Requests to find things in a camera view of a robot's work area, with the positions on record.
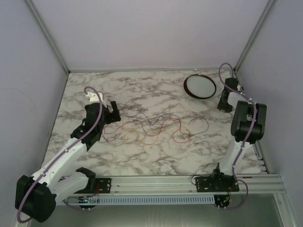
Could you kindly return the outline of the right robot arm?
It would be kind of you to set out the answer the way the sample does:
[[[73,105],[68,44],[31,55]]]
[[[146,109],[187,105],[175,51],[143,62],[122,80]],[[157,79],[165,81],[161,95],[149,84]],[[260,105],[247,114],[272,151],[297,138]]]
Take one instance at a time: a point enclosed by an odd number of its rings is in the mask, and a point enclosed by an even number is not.
[[[267,115],[265,104],[252,104],[251,101],[240,95],[237,90],[238,81],[236,78],[226,79],[225,84],[233,91],[224,88],[219,103],[234,107],[235,112],[231,123],[233,139],[224,158],[212,173],[212,185],[214,190],[218,192],[228,191],[229,189],[239,190],[234,177],[237,165],[245,152],[256,141],[262,139]]]

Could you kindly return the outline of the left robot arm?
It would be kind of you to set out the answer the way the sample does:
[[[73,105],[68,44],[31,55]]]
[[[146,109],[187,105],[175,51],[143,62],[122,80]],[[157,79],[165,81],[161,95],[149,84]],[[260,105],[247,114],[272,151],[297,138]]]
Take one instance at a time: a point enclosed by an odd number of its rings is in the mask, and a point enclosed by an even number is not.
[[[112,111],[102,103],[85,106],[86,118],[70,135],[67,143],[44,167],[31,176],[23,175],[17,181],[15,208],[19,223],[26,223],[21,214],[42,223],[74,193],[109,192],[111,180],[97,179],[96,174],[87,168],[78,168],[71,176],[64,178],[67,170],[83,154],[100,140],[104,126],[121,121],[115,101]]]

